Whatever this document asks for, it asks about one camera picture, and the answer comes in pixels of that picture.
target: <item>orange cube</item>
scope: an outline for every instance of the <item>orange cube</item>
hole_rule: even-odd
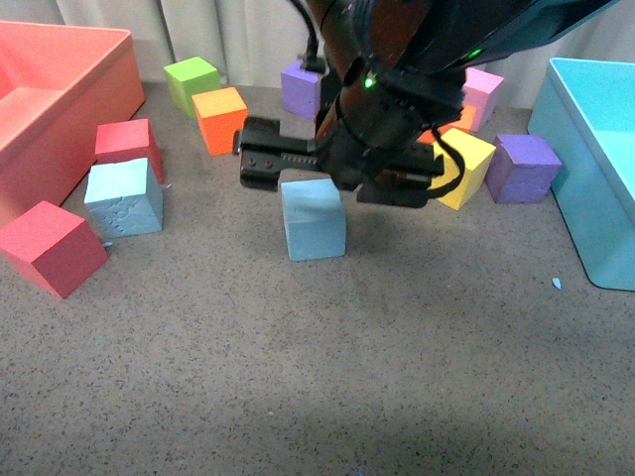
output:
[[[247,106],[235,87],[191,97],[200,133],[211,156],[232,152],[234,133],[243,128]]]
[[[445,134],[450,129],[458,129],[459,131],[469,132],[471,131],[474,117],[476,117],[476,108],[474,106],[463,106],[460,119],[456,122],[450,122],[449,124],[439,127],[439,132],[441,135]],[[433,132],[426,131],[417,141],[423,144],[433,144],[435,140]]]

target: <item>purple cube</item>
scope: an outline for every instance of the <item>purple cube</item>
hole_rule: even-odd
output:
[[[496,203],[540,203],[562,163],[541,136],[496,136],[485,184]]]
[[[281,73],[282,105],[287,112],[313,120],[319,112],[321,76],[303,70],[301,65],[301,60],[296,61]]]

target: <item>yellow cube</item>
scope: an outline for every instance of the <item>yellow cube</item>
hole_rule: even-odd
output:
[[[483,184],[496,148],[458,129],[450,129],[442,135],[442,139],[459,151],[465,160],[465,175],[459,186],[446,196],[439,198],[441,203],[459,210]],[[443,155],[445,165],[445,173],[433,178],[432,188],[438,188],[458,176],[458,167],[437,142],[434,143],[434,148],[435,157]]]

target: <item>orange-red cube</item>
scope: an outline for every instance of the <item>orange-red cube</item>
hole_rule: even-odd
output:
[[[207,150],[212,156],[231,153],[234,134],[243,128],[247,106],[235,87],[216,89],[191,97]]]

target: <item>cube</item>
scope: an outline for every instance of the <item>cube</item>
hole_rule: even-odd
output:
[[[541,136],[496,136],[485,184],[496,203],[540,203],[562,163]]]
[[[342,256],[346,217],[330,178],[282,183],[282,205],[291,261]]]
[[[172,100],[192,119],[196,113],[191,97],[220,88],[218,70],[200,57],[175,62],[165,66],[164,71]]]
[[[459,210],[478,191],[483,183],[487,168],[492,160],[496,148],[469,134],[451,129],[442,135],[442,139],[463,155],[465,160],[465,175],[458,187],[439,198],[441,203]],[[448,156],[438,142],[434,143],[435,156],[444,156],[445,173],[441,177],[433,178],[432,188],[443,186],[458,176],[458,167]]]
[[[463,86],[464,105],[474,106],[476,114],[470,131],[478,131],[491,117],[500,98],[501,85],[504,78],[469,67],[466,71],[466,81]]]
[[[198,127],[211,156],[229,154],[234,133],[243,128],[247,106],[235,87],[196,94],[192,97]]]
[[[163,192],[147,158],[93,166],[84,204],[108,238],[163,226]]]
[[[25,279],[59,298],[108,260],[86,220],[47,201],[0,229],[0,253]]]
[[[148,119],[101,124],[97,127],[95,157],[98,164],[150,160],[159,183],[163,183],[161,153]]]
[[[474,106],[463,106],[463,110],[460,115],[460,119],[455,122],[451,122],[449,124],[445,124],[444,126],[439,127],[439,132],[443,135],[450,129],[458,129],[463,132],[469,132],[472,128],[472,124],[474,122],[474,116],[476,115],[476,108]],[[423,144],[433,144],[435,141],[435,136],[432,131],[426,131],[422,136],[418,139],[418,142]]]
[[[321,75],[301,68],[298,60],[281,73],[283,109],[314,120],[319,112]]]

